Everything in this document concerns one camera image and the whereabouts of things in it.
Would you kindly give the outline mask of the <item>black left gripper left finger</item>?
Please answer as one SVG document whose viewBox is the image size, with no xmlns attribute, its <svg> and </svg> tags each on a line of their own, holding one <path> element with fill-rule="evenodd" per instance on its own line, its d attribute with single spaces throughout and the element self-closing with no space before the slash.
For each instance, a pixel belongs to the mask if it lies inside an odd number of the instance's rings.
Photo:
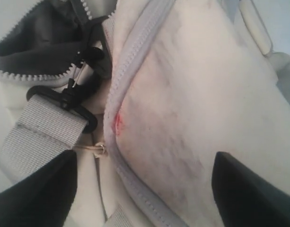
<svg viewBox="0 0 290 227">
<path fill-rule="evenodd" d="M 66 150 L 0 193 L 0 227 L 62 227 L 77 191 L 77 155 Z"/>
</svg>

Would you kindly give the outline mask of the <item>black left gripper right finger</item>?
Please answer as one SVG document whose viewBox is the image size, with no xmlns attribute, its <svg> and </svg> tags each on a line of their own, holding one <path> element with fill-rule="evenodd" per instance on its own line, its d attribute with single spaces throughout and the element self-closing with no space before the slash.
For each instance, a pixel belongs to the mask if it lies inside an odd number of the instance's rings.
<svg viewBox="0 0 290 227">
<path fill-rule="evenodd" d="M 290 227 L 290 196 L 227 152 L 217 152 L 212 192 L 226 227 Z"/>
</svg>

